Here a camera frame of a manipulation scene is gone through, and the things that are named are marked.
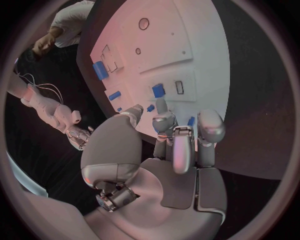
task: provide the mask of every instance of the robotic arm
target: robotic arm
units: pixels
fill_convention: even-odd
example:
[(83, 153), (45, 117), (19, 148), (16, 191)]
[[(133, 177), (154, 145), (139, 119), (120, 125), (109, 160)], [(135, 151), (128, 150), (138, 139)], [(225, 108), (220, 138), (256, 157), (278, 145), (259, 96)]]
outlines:
[(77, 150), (82, 151), (85, 148), (93, 129), (89, 128), (89, 132), (75, 125), (81, 120), (79, 111), (71, 111), (68, 106), (42, 96), (37, 87), (26, 84), (15, 73), (13, 73), (7, 91), (21, 99), (25, 106), (34, 108), (45, 123), (66, 134), (70, 143)]

